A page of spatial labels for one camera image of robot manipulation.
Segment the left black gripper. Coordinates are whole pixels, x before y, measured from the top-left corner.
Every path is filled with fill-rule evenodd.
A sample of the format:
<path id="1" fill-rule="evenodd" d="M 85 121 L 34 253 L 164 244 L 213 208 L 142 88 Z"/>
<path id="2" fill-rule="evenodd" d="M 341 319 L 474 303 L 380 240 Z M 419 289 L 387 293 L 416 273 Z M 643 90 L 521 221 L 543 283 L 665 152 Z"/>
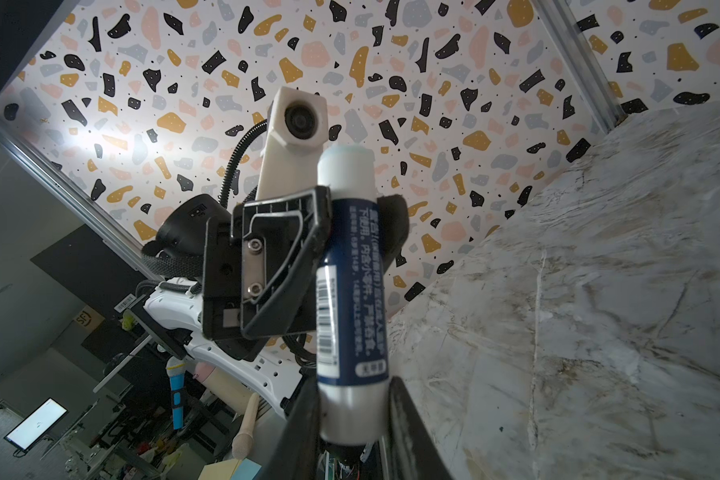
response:
<path id="1" fill-rule="evenodd" d="M 410 221 L 402 195 L 377 199 L 380 253 L 388 270 Z M 254 341 L 316 329 L 316 269 L 331 225 L 325 186 L 237 206 L 206 228 L 203 334 Z"/>

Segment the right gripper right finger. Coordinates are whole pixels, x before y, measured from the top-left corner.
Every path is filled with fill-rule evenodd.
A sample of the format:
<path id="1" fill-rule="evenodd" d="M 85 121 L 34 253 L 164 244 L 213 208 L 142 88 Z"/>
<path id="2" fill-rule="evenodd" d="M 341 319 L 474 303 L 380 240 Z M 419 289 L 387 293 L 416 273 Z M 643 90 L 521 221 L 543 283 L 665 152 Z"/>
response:
<path id="1" fill-rule="evenodd" d="M 389 479 L 452 479 L 399 377 L 389 383 L 386 438 Z"/>

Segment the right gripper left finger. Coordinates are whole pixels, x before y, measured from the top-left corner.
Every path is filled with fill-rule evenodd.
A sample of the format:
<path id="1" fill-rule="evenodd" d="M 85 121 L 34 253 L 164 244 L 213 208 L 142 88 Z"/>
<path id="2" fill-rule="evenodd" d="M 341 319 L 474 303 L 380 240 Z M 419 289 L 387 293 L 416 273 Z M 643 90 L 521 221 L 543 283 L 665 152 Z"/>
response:
<path id="1" fill-rule="evenodd" d="M 317 379 L 309 377 L 296 398 L 275 452 L 256 479 L 315 479 L 320 446 Z"/>

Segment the blue white glue stick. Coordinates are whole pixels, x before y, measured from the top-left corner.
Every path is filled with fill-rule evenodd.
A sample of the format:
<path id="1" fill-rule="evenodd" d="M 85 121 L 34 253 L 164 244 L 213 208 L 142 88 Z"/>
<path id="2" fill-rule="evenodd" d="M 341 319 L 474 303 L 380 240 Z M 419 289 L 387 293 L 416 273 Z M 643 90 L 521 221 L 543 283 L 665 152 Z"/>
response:
<path id="1" fill-rule="evenodd" d="M 387 429 L 389 366 L 380 211 L 374 155 L 333 146 L 317 179 L 331 197 L 326 251 L 316 270 L 317 382 L 320 435 L 360 446 Z"/>

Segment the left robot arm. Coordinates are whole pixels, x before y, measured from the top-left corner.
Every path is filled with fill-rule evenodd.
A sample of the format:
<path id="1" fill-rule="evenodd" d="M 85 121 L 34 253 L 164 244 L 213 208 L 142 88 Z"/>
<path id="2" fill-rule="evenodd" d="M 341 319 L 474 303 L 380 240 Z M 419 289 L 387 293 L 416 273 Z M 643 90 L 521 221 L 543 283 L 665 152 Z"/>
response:
<path id="1" fill-rule="evenodd" d="M 391 195 L 343 197 L 326 186 L 226 212 L 201 195 L 177 210 L 171 238 L 190 233 L 190 284 L 145 304 L 166 331 L 191 332 L 185 352 L 239 375 L 272 337 L 313 332 L 327 437 L 378 434 L 387 417 L 383 276 L 408 234 L 407 204 Z"/>

